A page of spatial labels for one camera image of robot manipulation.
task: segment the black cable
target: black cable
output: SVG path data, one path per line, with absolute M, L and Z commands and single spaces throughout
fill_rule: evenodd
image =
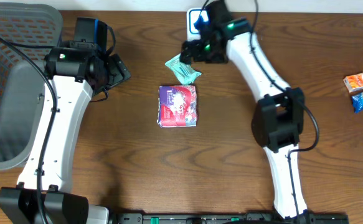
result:
M 30 49 L 52 49 L 52 48 L 54 48 L 54 46 L 25 45 L 25 44 L 18 44 L 18 43 L 10 42 L 10 41 L 7 41 L 7 42 L 16 47 L 23 47 L 23 48 L 30 48 Z
M 24 54 L 23 52 L 18 50 L 13 44 L 2 39 L 1 37 L 0 37 L 0 42 L 2 44 L 4 44 L 5 46 L 9 47 L 11 50 L 13 50 L 19 56 L 23 57 L 27 62 L 29 62 L 30 65 L 32 65 L 32 67 L 42 77 L 42 79 L 44 80 L 45 84 L 47 85 L 47 87 L 49 88 L 50 93 L 51 93 L 51 97 L 52 97 L 51 117 L 50 117 L 49 125 L 47 127 L 47 132 L 45 133 L 42 150 L 41 150 L 40 156 L 39 156 L 39 163 L 37 165 L 37 170 L 36 170 L 37 171 L 37 186 L 36 186 L 37 205 L 38 205 L 39 212 L 41 214 L 43 223 L 49 224 L 47 221 L 47 216 L 45 214 L 44 204 L 42 201 L 42 167 L 43 167 L 45 149 L 47 148 L 47 143 L 49 141 L 52 125 L 54 123 L 55 114 L 57 112 L 57 96 L 55 95 L 55 91 L 52 88 L 52 85 L 49 82 L 49 79 L 44 75 L 43 71 L 26 54 Z
M 107 56 L 109 56 L 112 53 L 113 49 L 115 49 L 116 38 L 115 38 L 115 33 L 113 33 L 112 27 L 107 26 L 107 29 L 111 33 L 111 37 L 112 37 L 112 46 L 105 53 Z
M 265 76 L 267 77 L 267 79 L 270 81 L 270 83 L 275 86 L 277 89 L 279 89 L 280 91 L 282 91 L 283 93 L 286 93 L 288 90 L 283 89 L 282 87 L 280 87 L 275 80 L 273 80 L 269 74 L 267 73 L 267 71 L 264 69 L 263 65 L 260 63 L 259 59 L 257 58 L 256 52 L 255 52 L 255 48 L 252 45 L 252 40 L 253 40 L 253 35 L 255 33 L 255 28 L 256 28 L 256 24 L 257 24 L 257 20 L 258 20 L 258 2 L 257 0 L 255 1 L 255 6 L 256 6 L 256 13 L 255 13 L 255 20 L 253 22 L 252 25 L 252 29 L 251 29 L 251 34 L 250 34 L 250 39 L 249 39 L 249 44 L 250 44 L 250 51 L 253 54 L 253 57 L 256 60 L 256 63 L 258 64 L 258 66 L 261 68 L 261 70 L 263 71 L 263 73 L 265 74 Z M 314 143 L 310 146 L 307 147 L 305 149 L 293 149 L 290 150 L 288 152 L 288 164 L 289 164 L 289 172 L 290 172 L 290 177 L 291 177 L 291 184 L 292 184 L 292 193 L 293 193 L 293 200 L 295 201 L 295 207 L 296 207 L 296 219 L 298 221 L 298 223 L 300 223 L 300 219 L 299 219 L 299 208 L 298 208 L 298 202 L 297 202 L 297 198 L 296 198 L 296 189 L 295 189 L 295 183 L 293 181 L 293 173 L 292 173 L 292 164 L 291 164 L 291 154 L 294 152 L 306 152 L 306 151 L 310 151 L 312 149 L 314 149 L 319 141 L 319 127 L 318 127 L 318 123 L 316 121 L 316 118 L 314 117 L 314 115 L 312 114 L 312 112 L 309 110 L 309 108 L 304 105 L 303 102 L 301 102 L 300 100 L 296 100 L 298 102 L 298 104 L 302 107 L 302 109 L 305 110 L 305 112 L 307 113 L 307 115 L 310 117 L 311 121 L 313 122 L 314 128 L 315 128 L 315 132 L 316 132 L 316 137 L 314 140 Z
M 209 1 L 210 1 L 210 0 L 206 0 L 206 1 L 205 1 L 205 3 L 204 3 L 204 5 L 202 6 L 202 9 L 200 9 L 199 16 L 198 16 L 198 21 L 199 21 L 199 19 L 200 19 L 200 14 L 202 14 L 202 11 L 205 9 L 205 7 L 206 7 L 206 5 L 207 5 L 207 3 L 208 3 Z
M 105 94 L 105 98 L 102 98 L 102 99 L 99 99 L 99 100 L 90 100 L 90 103 L 96 103 L 96 102 L 101 102 L 101 101 L 107 100 L 108 97 L 109 97 L 108 91 L 106 90 L 106 88 L 104 88 L 104 90 L 102 90 L 102 91 Z

